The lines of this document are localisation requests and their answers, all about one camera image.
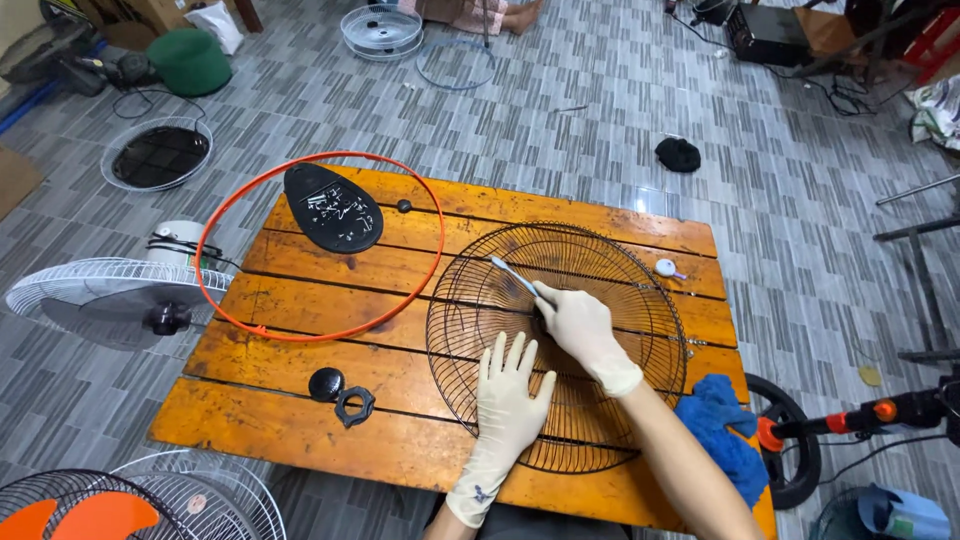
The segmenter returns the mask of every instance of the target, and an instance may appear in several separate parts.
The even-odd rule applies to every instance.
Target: green stool
[[[167,88],[182,97],[213,93],[233,76],[216,37],[196,28],[178,28],[154,39],[147,58]]]

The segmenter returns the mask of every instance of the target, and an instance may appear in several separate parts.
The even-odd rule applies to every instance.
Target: blue towel
[[[756,416],[740,408],[730,378],[707,375],[693,385],[692,396],[680,399],[675,412],[753,508],[769,477],[760,454],[726,429],[730,426],[745,437],[756,433]]]

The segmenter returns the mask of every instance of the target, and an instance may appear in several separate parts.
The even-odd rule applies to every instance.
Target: latex glove
[[[480,436],[460,479],[446,495],[446,505],[471,528],[483,525],[500,484],[520,454],[537,439],[550,409],[557,374],[551,371],[544,375],[540,392],[535,399],[530,399],[528,387],[537,356],[537,341],[531,341],[523,353],[525,339],[523,332],[516,335],[504,362],[507,334],[501,332],[493,350],[488,347],[480,360],[477,381]]]
[[[557,290],[534,282],[537,307],[550,335],[603,386],[612,398],[626,396],[643,380],[613,337],[610,309],[582,290]]]

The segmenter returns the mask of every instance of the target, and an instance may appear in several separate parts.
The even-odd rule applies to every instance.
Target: toothbrush
[[[497,268],[499,268],[499,269],[501,269],[501,270],[506,270],[507,272],[509,272],[511,276],[515,277],[516,280],[517,280],[518,282],[520,282],[520,284],[522,284],[523,286],[527,287],[527,290],[530,291],[530,294],[533,294],[533,295],[534,295],[535,297],[537,297],[537,298],[540,297],[540,295],[537,294],[537,289],[535,289],[534,286],[533,286],[530,282],[524,280],[516,271],[514,271],[513,268],[510,267],[509,264],[507,264],[506,262],[504,262],[503,259],[501,259],[500,257],[496,257],[496,256],[491,255],[491,256],[490,256],[490,262],[493,263],[493,266],[496,266]]]

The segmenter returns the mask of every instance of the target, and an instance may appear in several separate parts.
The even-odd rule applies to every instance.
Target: black cloth
[[[657,145],[657,158],[676,173],[692,173],[700,168],[700,150],[685,138],[669,136]]]

